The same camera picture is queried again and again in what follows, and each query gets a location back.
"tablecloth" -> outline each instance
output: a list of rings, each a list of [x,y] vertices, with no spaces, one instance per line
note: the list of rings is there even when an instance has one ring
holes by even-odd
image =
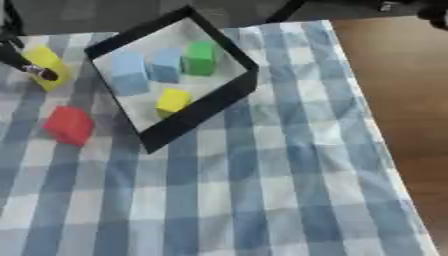
[[[1,255],[437,255],[330,22],[223,31],[258,89],[150,155],[83,53],[111,33],[26,38],[73,79],[0,68]],[[43,131],[58,105],[83,148]]]

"red block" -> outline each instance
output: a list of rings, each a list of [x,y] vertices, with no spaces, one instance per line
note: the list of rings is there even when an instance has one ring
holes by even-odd
[[[48,118],[44,129],[59,142],[82,147],[92,135],[93,121],[82,109],[58,106]]]

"green block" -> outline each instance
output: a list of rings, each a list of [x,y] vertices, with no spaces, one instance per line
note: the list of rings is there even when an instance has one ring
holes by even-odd
[[[216,69],[215,44],[194,42],[183,56],[184,72],[193,76],[210,76]]]

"block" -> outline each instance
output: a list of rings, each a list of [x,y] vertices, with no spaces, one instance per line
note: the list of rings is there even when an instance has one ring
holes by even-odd
[[[182,58],[184,72],[193,76],[210,76],[216,69],[215,44],[209,41],[198,41],[188,45]]]
[[[61,58],[47,46],[39,45],[34,49],[22,53],[22,56],[33,64],[42,68],[49,68],[58,74],[58,80],[56,81],[48,81],[36,75],[32,76],[34,81],[40,84],[45,91],[52,91],[70,80],[69,68],[62,62]]]
[[[182,74],[182,49],[165,48],[149,57],[151,79],[161,83],[179,83]]]
[[[165,88],[162,96],[157,101],[157,112],[161,118],[183,109],[190,103],[190,94],[175,88]]]
[[[59,142],[82,147],[92,135],[93,126],[92,119],[82,109],[58,106],[43,128]]]
[[[122,52],[112,57],[111,87],[116,96],[132,96],[150,91],[145,57],[136,52]]]

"wooden table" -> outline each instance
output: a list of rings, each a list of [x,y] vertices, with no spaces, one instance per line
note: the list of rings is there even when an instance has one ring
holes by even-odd
[[[448,255],[448,32],[415,17],[333,22],[441,255]]]

